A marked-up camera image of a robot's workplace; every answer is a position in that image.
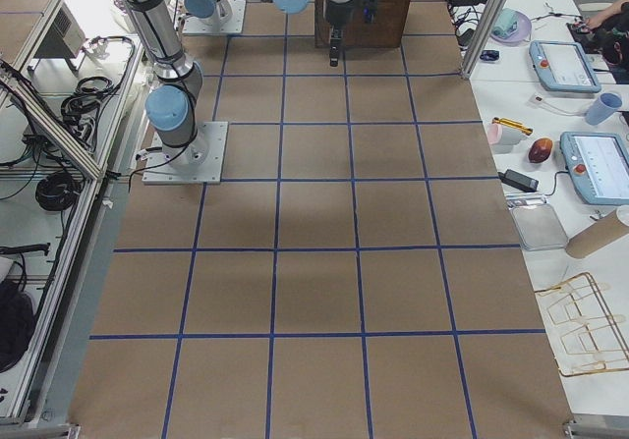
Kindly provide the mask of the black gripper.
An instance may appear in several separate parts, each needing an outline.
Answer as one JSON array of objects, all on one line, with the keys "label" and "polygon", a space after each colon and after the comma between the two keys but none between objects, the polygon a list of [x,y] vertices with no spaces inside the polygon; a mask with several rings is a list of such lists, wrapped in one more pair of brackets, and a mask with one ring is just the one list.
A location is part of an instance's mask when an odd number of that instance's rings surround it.
[{"label": "black gripper", "polygon": [[324,0],[323,13],[331,25],[329,35],[329,66],[337,67],[343,46],[343,31],[358,9],[366,24],[374,22],[378,9],[378,0]]}]

